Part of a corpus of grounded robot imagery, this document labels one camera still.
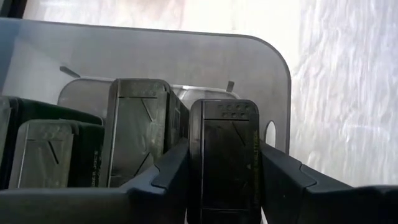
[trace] hole in lid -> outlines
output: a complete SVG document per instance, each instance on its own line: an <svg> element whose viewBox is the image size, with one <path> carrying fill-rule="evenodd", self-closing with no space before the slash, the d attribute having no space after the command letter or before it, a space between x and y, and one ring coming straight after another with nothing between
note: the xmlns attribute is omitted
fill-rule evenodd
<svg viewBox="0 0 398 224"><path fill-rule="evenodd" d="M273 121L270 121L267 125L266 133L265 133L266 143L272 147L275 147L276 144L276 128Z"/></svg>

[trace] clear plastic lid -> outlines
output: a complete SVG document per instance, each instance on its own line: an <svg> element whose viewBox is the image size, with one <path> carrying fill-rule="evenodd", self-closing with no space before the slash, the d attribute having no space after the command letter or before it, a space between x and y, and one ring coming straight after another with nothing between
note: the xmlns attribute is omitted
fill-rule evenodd
<svg viewBox="0 0 398 224"><path fill-rule="evenodd" d="M288 152L289 69L261 39L13 19L0 19L0 27L3 95L82 105L104 116L99 108L106 106L111 80L158 78L188 106L195 98L252 100L261 114L262 138L272 121L276 148ZM75 89L64 89L71 85Z"/></svg>

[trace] white surface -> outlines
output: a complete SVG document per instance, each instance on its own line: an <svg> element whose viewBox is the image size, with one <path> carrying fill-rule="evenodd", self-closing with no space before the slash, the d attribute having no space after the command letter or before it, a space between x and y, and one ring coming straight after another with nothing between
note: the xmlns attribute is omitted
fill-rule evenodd
<svg viewBox="0 0 398 224"><path fill-rule="evenodd" d="M395 0L29 0L25 18L260 37L292 72L291 155L351 185L398 184Z"/></svg>

